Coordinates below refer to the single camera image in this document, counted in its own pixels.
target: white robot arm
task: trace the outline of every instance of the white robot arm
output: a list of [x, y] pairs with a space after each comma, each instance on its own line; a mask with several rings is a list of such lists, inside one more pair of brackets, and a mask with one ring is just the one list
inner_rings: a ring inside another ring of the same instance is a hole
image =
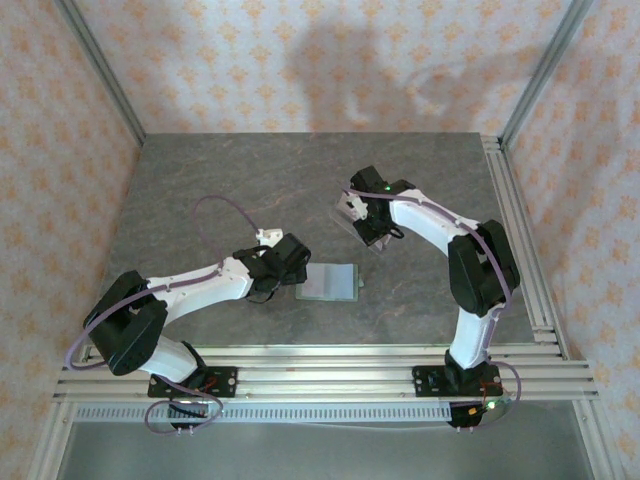
[[[442, 395], [443, 389], [452, 395], [477, 393], [481, 379], [492, 378], [487, 349], [496, 313], [520, 284], [504, 228], [494, 220], [481, 224], [459, 216], [405, 180], [389, 184], [373, 166], [351, 178], [351, 188], [345, 190], [337, 207], [367, 246], [404, 237], [404, 227], [449, 258], [451, 292], [459, 305], [456, 334], [445, 357], [446, 378], [435, 378], [437, 374], [425, 378], [428, 385], [421, 391], [431, 386], [433, 396]], [[486, 253], [494, 257], [499, 272]]]
[[186, 342], [161, 335], [176, 319], [215, 303], [269, 295], [283, 285], [303, 283], [311, 252], [294, 235], [259, 230], [259, 245], [239, 250], [222, 262], [170, 277], [144, 279], [122, 274], [87, 316], [84, 326], [108, 308], [147, 293], [111, 313], [89, 337], [114, 375], [143, 370], [190, 389], [203, 387], [206, 365]]

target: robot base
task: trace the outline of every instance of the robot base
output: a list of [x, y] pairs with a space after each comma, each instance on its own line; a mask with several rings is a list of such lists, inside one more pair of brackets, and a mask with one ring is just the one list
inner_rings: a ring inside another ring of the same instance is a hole
[[[236, 367], [205, 367], [198, 370], [198, 377], [202, 381], [199, 386], [189, 385], [188, 388], [220, 398], [233, 398], [236, 396], [238, 386], [238, 369]], [[151, 375], [147, 395], [150, 398], [190, 398], [190, 395], [177, 390], [165, 383], [157, 375]]]
[[419, 365], [411, 371], [416, 397], [499, 397], [502, 395], [500, 370], [482, 362], [462, 369], [445, 353], [445, 365]]

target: orange patterned wall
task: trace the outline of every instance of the orange patterned wall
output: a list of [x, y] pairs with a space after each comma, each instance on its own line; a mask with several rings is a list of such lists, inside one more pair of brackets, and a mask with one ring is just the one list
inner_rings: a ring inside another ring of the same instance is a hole
[[80, 0], [150, 133], [504, 128], [569, 0]]
[[640, 5], [589, 13], [512, 157], [572, 346], [640, 478]]
[[51, 0], [0, 2], [0, 478], [23, 479], [138, 148]]

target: cable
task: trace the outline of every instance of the cable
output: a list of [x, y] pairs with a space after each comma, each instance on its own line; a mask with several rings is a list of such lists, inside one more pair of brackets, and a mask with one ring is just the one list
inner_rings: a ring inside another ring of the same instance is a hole
[[[211, 425], [213, 423], [213, 421], [218, 418], [220, 416], [220, 414], [222, 413], [222, 409], [224, 408], [224, 405], [222, 404], [222, 402], [220, 401], [220, 399], [218, 397], [214, 397], [213, 395], [209, 395], [208, 393], [204, 393], [204, 392], [199, 392], [198, 390], [191, 390], [190, 388], [186, 388], [183, 387], [182, 385], [180, 385], [179, 383], [175, 383], [172, 382], [171, 380], [162, 377], [160, 375], [158, 375], [158, 377], [166, 382], [169, 386], [175, 388], [176, 390], [180, 390], [181, 392], [184, 393], [188, 393], [190, 395], [196, 395], [198, 397], [204, 398], [204, 399], [208, 399], [208, 400], [212, 400], [213, 402], [215, 402], [218, 405], [218, 410], [211, 415], [207, 420], [205, 420], [202, 423], [198, 423], [195, 427], [194, 426], [189, 426], [189, 432], [191, 433], [191, 435], [193, 435], [196, 431], [208, 427], [209, 425]], [[190, 402], [190, 405], [209, 405], [208, 403], [200, 403], [200, 402]], [[151, 426], [151, 422], [149, 421], [149, 417], [151, 416], [151, 411], [160, 406], [160, 405], [173, 405], [174, 407], [181, 407], [184, 406], [184, 403], [181, 402], [177, 402], [175, 400], [160, 400], [158, 402], [155, 402], [153, 404], [151, 404], [149, 406], [149, 408], [147, 408], [147, 411], [144, 414], [144, 424], [145, 426], [149, 429], [149, 431], [151, 433], [154, 433], [156, 435], [161, 435], [164, 437], [167, 436], [173, 436], [173, 435], [181, 435], [182, 434], [182, 430], [178, 429], [178, 430], [157, 430], [155, 428], [153, 428]]]
[[361, 196], [361, 197], [378, 198], [378, 199], [382, 199], [382, 200], [397, 200], [397, 201], [415, 203], [418, 206], [426, 207], [429, 210], [432, 210], [433, 212], [437, 213], [438, 215], [441, 215], [444, 218], [446, 218], [447, 220], [449, 220], [451, 223], [453, 223], [457, 227], [462, 228], [464, 231], [469, 233], [474, 238], [474, 240], [476, 242], [478, 242], [478, 244], [480, 245], [480, 248], [482, 248], [482, 251], [487, 256], [487, 259], [489, 260], [489, 263], [491, 263], [491, 266], [493, 267], [493, 270], [496, 272], [496, 276], [498, 277], [498, 282], [500, 283], [500, 287], [502, 288], [502, 292], [504, 293], [505, 306], [496, 309], [494, 311], [493, 318], [497, 319], [497, 316], [500, 313], [502, 313], [504, 310], [508, 310], [511, 307], [511, 292], [509, 291], [509, 287], [507, 285], [507, 280], [504, 278], [502, 270], [500, 269], [500, 265], [498, 264], [498, 260], [493, 255], [493, 252], [491, 251], [491, 249], [489, 248], [487, 243], [484, 241], [484, 239], [478, 234], [478, 232], [476, 232], [470, 226], [468, 226], [468, 225], [466, 225], [466, 224], [464, 224], [462, 222], [458, 222], [458, 218], [456, 216], [454, 216], [451, 213], [449, 213], [447, 210], [445, 210], [440, 205], [437, 205], [437, 204], [435, 204], [433, 202], [430, 202], [428, 200], [421, 200], [421, 199], [418, 199], [418, 198], [407, 197], [407, 196], [403, 196], [403, 195], [391, 195], [391, 194], [386, 194], [386, 193], [360, 192], [360, 191], [354, 190], [352, 188], [342, 188], [342, 190], [344, 192], [346, 192], [346, 193], [351, 193], [351, 194], [358, 195], [358, 196]]
[[[148, 288], [146, 290], [142, 290], [140, 292], [137, 292], [137, 293], [127, 297], [127, 298], [124, 298], [124, 299], [120, 300], [116, 304], [114, 304], [111, 307], [107, 308], [104, 312], [102, 312], [95, 319], [93, 319], [87, 325], [87, 327], [82, 331], [82, 333], [80, 333], [78, 338], [76, 338], [76, 340], [71, 344], [71, 346], [67, 350], [67, 352], [65, 354], [65, 357], [64, 357], [65, 367], [67, 367], [69, 370], [73, 370], [73, 371], [84, 371], [84, 370], [91, 370], [91, 369], [94, 369], [94, 368], [102, 367], [102, 366], [107, 364], [107, 362], [105, 360], [102, 360], [100, 362], [92, 363], [91, 365], [75, 365], [73, 363], [73, 356], [75, 355], [75, 353], [78, 350], [78, 348], [80, 348], [80, 345], [82, 345], [82, 343], [89, 337], [89, 334], [93, 330], [95, 330], [98, 327], [98, 325], [100, 325], [107, 318], [109, 318], [113, 313], [117, 312], [121, 308], [124, 308], [127, 305], [132, 304], [136, 300], [139, 300], [139, 299], [141, 299], [141, 298], [143, 298], [143, 297], [145, 297], [147, 295], [151, 295], [151, 294], [153, 294], [155, 292], [159, 292], [161, 290], [171, 290], [172, 288], [188, 287], [190, 285], [196, 285], [198, 283], [206, 282], [207, 280], [210, 280], [210, 279], [214, 278], [215, 276], [217, 276], [220, 273], [220, 271], [224, 267], [224, 258], [222, 257], [222, 253], [220, 252], [220, 249], [218, 248], [216, 243], [213, 242], [209, 237], [207, 237], [207, 235], [202, 231], [202, 228], [200, 228], [200, 225], [199, 225], [199, 222], [198, 222], [197, 216], [196, 216], [197, 211], [198, 211], [198, 207], [205, 200], [223, 200], [223, 201], [227, 202], [229, 205], [234, 207], [245, 218], [245, 220], [247, 220], [247, 222], [249, 223], [249, 225], [251, 225], [253, 230], [256, 233], [258, 233], [259, 229], [258, 229], [258, 226], [256, 225], [256, 223], [251, 219], [249, 214], [240, 205], [238, 205], [233, 200], [230, 200], [227, 197], [224, 197], [222, 195], [216, 195], [216, 194], [205, 195], [204, 197], [200, 198], [195, 203], [195, 205], [194, 205], [194, 207], [193, 207], [193, 209], [191, 211], [191, 218], [192, 218], [192, 220], [193, 220], [193, 222], [195, 224], [196, 232], [198, 233], [198, 236], [201, 238], [203, 243], [209, 245], [214, 250], [214, 253], [218, 257], [218, 260], [216, 261], [216, 263], [214, 265], [212, 265], [212, 271], [210, 273], [207, 273], [207, 274], [202, 275], [202, 276], [197, 277], [197, 278], [193, 278], [191, 280], [182, 280], [182, 281], [179, 281], [179, 282], [173, 282], [173, 283], [169, 283], [169, 284], [165, 284], [165, 285], [157, 285], [155, 287]], [[196, 430], [199, 430], [199, 429], [201, 429], [203, 427], [206, 427], [206, 426], [210, 425], [220, 415], [220, 413], [222, 413], [223, 404], [220, 401], [220, 399], [218, 399], [217, 397], [215, 397], [213, 395], [209, 395], [207, 393], [199, 392], [198, 390], [192, 390], [192, 389], [183, 387], [182, 385], [179, 385], [179, 384], [177, 384], [175, 382], [172, 382], [168, 378], [163, 377], [161, 375], [158, 375], [158, 377], [162, 381], [166, 382], [168, 385], [170, 385], [173, 388], [175, 388], [176, 390], [180, 390], [180, 391], [182, 391], [184, 393], [188, 393], [189, 395], [195, 395], [195, 396], [198, 396], [198, 397], [201, 397], [201, 398], [204, 398], [204, 399], [208, 399], [208, 400], [211, 400], [211, 401], [215, 402], [216, 404], [218, 404], [218, 407], [219, 407], [218, 411], [215, 414], [213, 414], [210, 418], [208, 418], [206, 421], [198, 424], [195, 427], [189, 427], [189, 430], [190, 430], [192, 435]], [[207, 403], [200, 403], [200, 402], [190, 402], [190, 403], [192, 405], [208, 405]], [[147, 426], [147, 428], [152, 433], [155, 433], [157, 435], [163, 435], [163, 436], [166, 436], [166, 435], [180, 435], [180, 433], [181, 433], [180, 429], [178, 429], [177, 431], [175, 431], [175, 430], [162, 431], [162, 430], [156, 430], [156, 429], [151, 427], [151, 425], [149, 423], [149, 416], [151, 415], [151, 411], [155, 407], [157, 407], [159, 405], [173, 405], [174, 407], [178, 407], [179, 408], [180, 406], [183, 406], [184, 403], [176, 402], [174, 400], [160, 400], [160, 401], [155, 402], [152, 405], [150, 405], [149, 408], [147, 409], [146, 413], [145, 413], [145, 416], [144, 416], [144, 423]]]
[[182, 408], [182, 406], [184, 406], [184, 403], [181, 403], [180, 405], [181, 405], [180, 407], [176, 407], [175, 405], [169, 405], [169, 410], [176, 413], [181, 413], [185, 417], [189, 417], [189, 418], [200, 418], [200, 419], [207, 418], [207, 416], [204, 413], [190, 412], [189, 410], [185, 410], [184, 408]]
[[[508, 364], [507, 362], [502, 362], [502, 361], [488, 361], [489, 365], [495, 365], [497, 367], [506, 367], [509, 370], [511, 370], [511, 372], [513, 373], [513, 376], [515, 377], [516, 380], [516, 398], [513, 401], [513, 405], [511, 406], [511, 408], [509, 408], [501, 417], [495, 419], [494, 421], [487, 423], [486, 425], [478, 425], [476, 427], [468, 427], [468, 428], [462, 428], [462, 427], [458, 427], [456, 429], [457, 432], [460, 432], [461, 430], [468, 430], [469, 432], [473, 432], [474, 430], [477, 430], [479, 428], [488, 428], [492, 425], [495, 425], [498, 421], [503, 420], [507, 415], [511, 414], [516, 406], [518, 405], [518, 402], [520, 401], [520, 398], [522, 397], [522, 379], [520, 378], [520, 374], [518, 373], [518, 371], [515, 369], [515, 367], [513, 365]], [[463, 407], [463, 406], [467, 406], [469, 405], [469, 402], [466, 403], [452, 403], [451, 407]]]
[[[493, 255], [493, 252], [491, 251], [491, 249], [489, 248], [487, 243], [484, 241], [484, 239], [478, 234], [478, 232], [476, 232], [473, 228], [471, 228], [470, 226], [466, 225], [465, 223], [458, 222], [458, 218], [456, 218], [456, 216], [454, 216], [451, 213], [449, 213], [447, 210], [445, 210], [440, 205], [437, 205], [437, 204], [435, 204], [433, 202], [430, 202], [428, 200], [418, 199], [418, 198], [414, 198], [414, 197], [407, 197], [407, 196], [403, 196], [403, 195], [391, 195], [391, 194], [385, 194], [385, 193], [360, 192], [360, 191], [354, 190], [352, 188], [342, 188], [342, 190], [344, 192], [346, 192], [346, 193], [351, 193], [353, 195], [358, 195], [358, 196], [361, 196], [361, 197], [378, 198], [378, 199], [382, 199], [382, 200], [392, 200], [392, 201], [393, 200], [405, 201], [405, 202], [415, 203], [418, 206], [426, 207], [426, 208], [430, 209], [431, 211], [441, 215], [445, 219], [449, 220], [454, 225], [462, 228], [464, 231], [469, 233], [474, 238], [474, 240], [476, 240], [476, 242], [478, 242], [478, 244], [480, 245], [480, 248], [482, 248], [483, 252], [487, 256], [487, 259], [489, 260], [489, 263], [491, 263], [491, 267], [493, 268], [493, 270], [496, 273], [496, 276], [498, 278], [498, 282], [500, 283], [500, 287], [502, 288], [502, 292], [504, 293], [504, 298], [505, 298], [504, 307], [496, 308], [493, 311], [493, 314], [492, 314], [490, 322], [489, 322], [489, 333], [488, 333], [487, 337], [485, 338], [485, 340], [483, 342], [483, 345], [482, 345], [482, 347], [485, 350], [487, 348], [489, 348], [489, 344], [491, 343], [491, 338], [493, 336], [493, 331], [495, 329], [495, 324], [498, 321], [498, 318], [499, 318], [500, 314], [502, 312], [508, 310], [509, 308], [511, 308], [511, 292], [509, 291], [509, 287], [507, 285], [507, 280], [504, 278], [504, 274], [502, 273], [502, 270], [500, 269], [500, 265], [498, 264], [498, 260]], [[507, 412], [504, 415], [502, 415], [502, 417], [500, 417], [500, 419], [502, 419], [502, 418], [506, 417], [507, 414], [512, 412], [515, 409], [515, 407], [518, 404], [518, 402], [520, 401], [520, 397], [522, 395], [522, 381], [520, 379], [520, 375], [518, 374], [517, 370], [512, 365], [509, 365], [506, 362], [497, 362], [497, 361], [496, 362], [488, 361], [488, 363], [490, 365], [496, 365], [496, 366], [502, 365], [504, 367], [507, 367], [509, 370], [511, 370], [513, 372], [513, 375], [515, 376], [516, 384], [518, 386], [518, 390], [516, 392], [516, 398], [515, 398], [515, 401], [513, 402], [513, 406], [509, 410], [507, 410]], [[466, 405], [466, 404], [464, 404], [464, 403], [463, 404], [452, 404], [452, 406], [464, 406], [464, 405]], [[497, 420], [494, 420], [493, 422], [491, 422], [491, 423], [489, 423], [487, 425], [478, 425], [477, 427], [470, 427], [468, 430], [469, 431], [473, 431], [474, 429], [477, 429], [477, 428], [485, 428], [485, 427], [488, 427], [490, 425], [495, 424], [496, 421]]]
[[446, 428], [450, 430], [448, 425], [442, 425], [441, 423], [433, 422], [433, 426], [419, 425], [417, 427], [375, 427], [369, 425], [345, 425], [342, 423], [317, 423], [317, 422], [287, 422], [284, 425], [305, 425], [309, 427], [321, 427], [321, 428], [335, 428], [341, 430], [368, 430], [374, 432], [394, 432], [394, 433], [408, 433], [408, 432], [424, 432], [425, 430], [440, 430]]

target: table surface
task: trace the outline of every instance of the table surface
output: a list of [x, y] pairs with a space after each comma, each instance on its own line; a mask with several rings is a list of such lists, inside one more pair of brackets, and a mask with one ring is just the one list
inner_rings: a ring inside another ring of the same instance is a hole
[[[241, 204], [261, 228], [292, 232], [312, 262], [355, 263], [364, 281], [357, 302], [297, 300], [282, 287], [262, 305], [228, 301], [165, 329], [196, 345], [446, 344], [458, 307], [447, 259], [412, 232], [383, 255], [331, 218], [340, 185], [375, 165], [468, 218], [501, 219], [480, 136], [471, 133], [251, 133], [147, 137], [112, 247], [103, 288], [122, 272], [168, 276], [216, 261], [190, 218], [194, 203], [218, 193]], [[255, 245], [251, 228], [223, 202], [202, 205], [205, 233], [225, 255]], [[522, 298], [503, 315], [494, 343], [533, 341]]]

